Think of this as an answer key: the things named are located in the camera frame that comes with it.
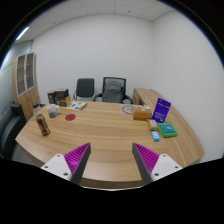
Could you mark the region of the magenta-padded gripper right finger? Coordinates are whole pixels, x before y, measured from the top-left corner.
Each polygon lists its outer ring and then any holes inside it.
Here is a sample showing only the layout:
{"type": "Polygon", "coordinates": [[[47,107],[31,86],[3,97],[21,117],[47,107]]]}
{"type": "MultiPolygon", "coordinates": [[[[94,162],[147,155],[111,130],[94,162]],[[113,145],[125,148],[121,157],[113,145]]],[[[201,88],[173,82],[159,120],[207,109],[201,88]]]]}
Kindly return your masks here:
{"type": "Polygon", "coordinates": [[[133,144],[132,153],[144,185],[182,169],[168,154],[157,154],[137,143],[133,144]]]}

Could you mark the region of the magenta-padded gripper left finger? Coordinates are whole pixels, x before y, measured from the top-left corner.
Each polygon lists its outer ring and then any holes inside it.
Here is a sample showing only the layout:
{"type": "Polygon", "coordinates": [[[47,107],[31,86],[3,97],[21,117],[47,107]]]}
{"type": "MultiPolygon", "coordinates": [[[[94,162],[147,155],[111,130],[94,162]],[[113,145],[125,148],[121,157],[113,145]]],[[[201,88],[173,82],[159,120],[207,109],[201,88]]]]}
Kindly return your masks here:
{"type": "Polygon", "coordinates": [[[65,155],[56,154],[42,169],[79,185],[90,154],[91,145],[86,143],[65,155]]]}

